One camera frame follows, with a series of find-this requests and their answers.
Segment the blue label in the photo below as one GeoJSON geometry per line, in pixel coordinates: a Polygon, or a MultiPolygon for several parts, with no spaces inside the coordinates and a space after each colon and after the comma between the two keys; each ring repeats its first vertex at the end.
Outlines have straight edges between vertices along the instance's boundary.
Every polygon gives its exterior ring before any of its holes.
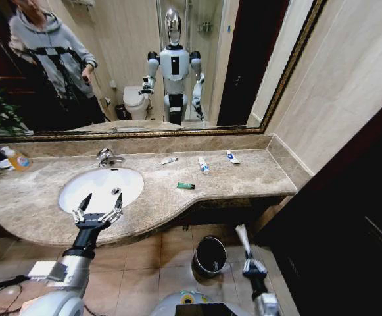
{"type": "Polygon", "coordinates": [[[19,156],[17,162],[21,167],[27,167],[30,164],[29,160],[23,156],[19,156]]]}

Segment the glass shower enclosure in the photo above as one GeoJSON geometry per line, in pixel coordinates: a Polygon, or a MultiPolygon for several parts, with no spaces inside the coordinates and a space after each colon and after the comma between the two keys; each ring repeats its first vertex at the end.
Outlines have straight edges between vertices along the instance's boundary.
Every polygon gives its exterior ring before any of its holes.
{"type": "MultiPolygon", "coordinates": [[[[188,52],[199,51],[205,74],[201,105],[205,112],[205,119],[210,117],[212,90],[216,75],[216,57],[220,27],[222,24],[224,0],[157,0],[158,25],[160,32],[160,51],[168,44],[168,36],[164,29],[164,17],[169,8],[177,10],[181,17],[182,30],[180,44],[188,52]]],[[[183,126],[200,128],[202,122],[192,107],[193,86],[196,83],[195,73],[189,68],[189,76],[185,84],[185,94],[188,104],[183,126]]]]}

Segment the toilet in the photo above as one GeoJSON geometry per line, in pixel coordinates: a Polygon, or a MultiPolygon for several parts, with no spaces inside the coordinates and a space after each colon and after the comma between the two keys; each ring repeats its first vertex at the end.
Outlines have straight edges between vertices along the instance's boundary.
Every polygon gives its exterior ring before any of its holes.
{"type": "Polygon", "coordinates": [[[145,120],[149,106],[149,96],[138,94],[141,86],[126,86],[124,88],[124,103],[126,110],[131,113],[133,120],[145,120]]]}

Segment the gray hoodie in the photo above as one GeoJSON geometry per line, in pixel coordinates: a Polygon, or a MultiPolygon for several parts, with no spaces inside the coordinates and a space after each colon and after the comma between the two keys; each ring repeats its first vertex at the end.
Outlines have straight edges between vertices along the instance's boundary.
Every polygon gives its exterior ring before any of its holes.
{"type": "MultiPolygon", "coordinates": [[[[63,53],[60,57],[71,81],[88,98],[93,97],[93,89],[85,84],[82,79],[82,70],[85,64],[97,67],[95,57],[84,47],[72,31],[63,24],[53,13],[42,10],[47,22],[42,30],[36,28],[24,16],[23,12],[17,9],[16,15],[9,21],[11,30],[11,41],[9,47],[20,57],[32,62],[33,59],[28,50],[46,48],[47,54],[55,53],[52,47],[71,49],[77,53],[82,60],[81,65],[70,53],[63,53]]],[[[62,73],[57,70],[54,62],[46,55],[36,55],[44,67],[48,79],[52,82],[59,97],[66,98],[65,80],[62,73]]]]}

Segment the faucet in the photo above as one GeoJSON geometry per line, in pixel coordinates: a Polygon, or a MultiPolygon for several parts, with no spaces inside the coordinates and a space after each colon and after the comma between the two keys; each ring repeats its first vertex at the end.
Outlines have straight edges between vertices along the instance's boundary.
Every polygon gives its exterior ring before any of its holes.
{"type": "Polygon", "coordinates": [[[96,156],[96,159],[100,160],[99,167],[102,168],[107,165],[109,167],[115,163],[123,163],[125,161],[125,158],[115,156],[109,148],[103,148],[100,150],[96,156]]]}

